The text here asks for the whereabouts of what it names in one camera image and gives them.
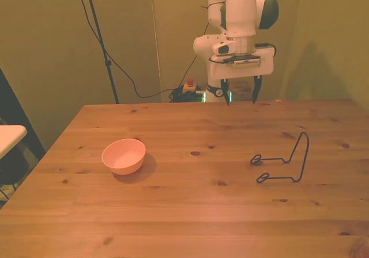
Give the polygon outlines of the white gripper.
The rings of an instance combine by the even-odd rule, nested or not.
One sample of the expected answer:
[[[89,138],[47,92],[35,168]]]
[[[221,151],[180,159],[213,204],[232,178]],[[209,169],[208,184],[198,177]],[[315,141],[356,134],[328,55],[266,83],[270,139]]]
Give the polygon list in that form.
[[[231,78],[254,77],[252,101],[255,104],[262,86],[262,76],[274,71],[274,47],[257,47],[246,57],[213,55],[209,58],[209,74],[212,79],[221,80],[221,90],[229,106],[229,82]]]

